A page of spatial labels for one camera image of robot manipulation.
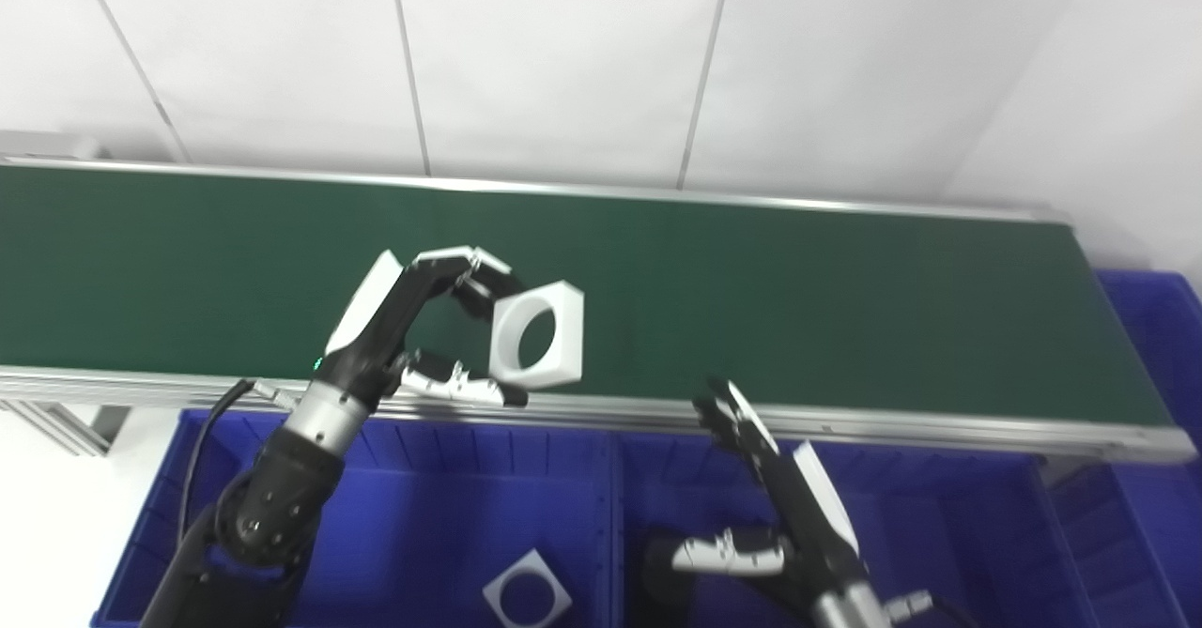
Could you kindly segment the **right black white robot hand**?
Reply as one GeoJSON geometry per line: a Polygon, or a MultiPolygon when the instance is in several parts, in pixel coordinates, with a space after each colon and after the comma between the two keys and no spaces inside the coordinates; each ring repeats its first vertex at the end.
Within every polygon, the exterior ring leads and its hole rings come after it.
{"type": "Polygon", "coordinates": [[[694,399],[700,425],[718,448],[746,463],[776,510],[778,525],[670,543],[667,569],[740,577],[815,627],[888,627],[859,559],[853,526],[811,444],[785,452],[733,381],[710,378],[708,386],[709,393],[694,399]]]}

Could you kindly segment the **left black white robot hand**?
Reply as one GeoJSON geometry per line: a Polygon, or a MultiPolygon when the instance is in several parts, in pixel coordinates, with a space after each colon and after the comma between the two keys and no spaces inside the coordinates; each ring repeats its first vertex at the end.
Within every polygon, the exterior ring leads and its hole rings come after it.
{"type": "Polygon", "coordinates": [[[357,399],[368,411],[399,391],[525,408],[529,393],[520,386],[474,375],[456,359],[407,349],[409,328],[429,301],[450,295],[468,316],[490,321],[499,301],[524,289],[508,263],[478,247],[421,251],[407,265],[386,249],[356,289],[313,380],[333,386],[340,397],[357,399]]]}

